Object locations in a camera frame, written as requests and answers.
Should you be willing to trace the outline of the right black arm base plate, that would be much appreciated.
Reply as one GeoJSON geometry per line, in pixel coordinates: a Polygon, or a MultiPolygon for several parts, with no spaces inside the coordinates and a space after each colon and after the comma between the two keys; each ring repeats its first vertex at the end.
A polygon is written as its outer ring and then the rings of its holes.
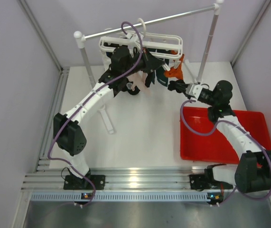
{"type": "Polygon", "coordinates": [[[209,180],[204,174],[189,175],[190,188],[192,190],[232,190],[233,186],[226,182],[209,180]]]}

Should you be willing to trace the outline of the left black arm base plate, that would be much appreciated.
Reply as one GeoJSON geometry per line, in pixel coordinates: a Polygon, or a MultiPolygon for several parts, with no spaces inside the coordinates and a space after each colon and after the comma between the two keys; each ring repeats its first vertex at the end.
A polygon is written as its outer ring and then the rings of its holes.
{"type": "MultiPolygon", "coordinates": [[[[89,180],[95,186],[96,190],[103,190],[105,186],[105,175],[91,175],[89,180]]],[[[64,190],[93,190],[93,186],[85,179],[74,175],[66,175],[64,190]]]]}

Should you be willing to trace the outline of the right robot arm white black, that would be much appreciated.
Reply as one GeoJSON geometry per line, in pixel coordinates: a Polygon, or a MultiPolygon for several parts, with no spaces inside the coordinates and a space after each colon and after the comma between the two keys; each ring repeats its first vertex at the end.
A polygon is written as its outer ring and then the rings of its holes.
{"type": "Polygon", "coordinates": [[[266,150],[239,122],[230,106],[233,86],[226,80],[219,81],[213,90],[199,83],[186,84],[183,80],[170,81],[169,91],[184,94],[189,103],[207,104],[208,119],[214,126],[208,133],[200,133],[190,127],[183,113],[183,124],[200,136],[210,136],[219,131],[236,152],[237,165],[211,165],[205,169],[205,183],[217,188],[222,182],[235,186],[242,194],[267,190],[271,194],[271,151],[266,150]]]}

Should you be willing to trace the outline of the white clip sock hanger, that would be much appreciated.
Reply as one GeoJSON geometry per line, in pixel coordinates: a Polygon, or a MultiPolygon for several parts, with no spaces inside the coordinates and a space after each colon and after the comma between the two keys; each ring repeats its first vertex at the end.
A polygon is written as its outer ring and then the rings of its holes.
{"type": "MultiPolygon", "coordinates": [[[[183,54],[183,40],[180,36],[176,35],[166,35],[157,33],[148,33],[146,29],[146,23],[143,19],[139,18],[138,22],[143,26],[143,30],[140,32],[143,34],[142,44],[144,48],[147,48],[150,53],[166,61],[164,69],[166,71],[170,70],[169,61],[178,60],[183,54]]],[[[134,33],[134,30],[128,30],[127,33],[134,33]]],[[[133,47],[129,45],[128,39],[125,37],[126,34],[119,32],[117,35],[103,36],[99,41],[99,48],[103,56],[104,66],[107,67],[110,61],[110,54],[114,52],[114,49],[120,46],[125,46],[129,49],[130,54],[133,56],[134,52],[139,50],[140,47],[133,47]]]]}

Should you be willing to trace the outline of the dark green sock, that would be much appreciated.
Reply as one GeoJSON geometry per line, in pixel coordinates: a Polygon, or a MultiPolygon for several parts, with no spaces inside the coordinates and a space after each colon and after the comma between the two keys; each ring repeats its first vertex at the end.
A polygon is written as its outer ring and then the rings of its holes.
{"type": "Polygon", "coordinates": [[[155,84],[155,71],[147,73],[147,76],[145,79],[145,86],[147,88],[149,88],[151,84],[155,84]]]}

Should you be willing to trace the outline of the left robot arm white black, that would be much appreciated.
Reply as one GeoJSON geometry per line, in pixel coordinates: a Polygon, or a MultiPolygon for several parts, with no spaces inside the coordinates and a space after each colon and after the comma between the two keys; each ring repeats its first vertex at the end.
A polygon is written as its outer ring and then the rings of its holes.
{"type": "Polygon", "coordinates": [[[81,189],[90,185],[90,168],[84,158],[84,148],[87,139],[82,127],[108,101],[115,98],[121,91],[127,91],[128,83],[139,87],[151,83],[136,83],[130,76],[138,72],[153,73],[165,64],[163,59],[153,56],[144,47],[137,48],[130,53],[126,46],[114,49],[110,56],[111,63],[102,74],[90,93],[65,114],[57,113],[54,116],[53,138],[58,147],[64,152],[69,165],[69,172],[75,176],[74,183],[81,189]]]}

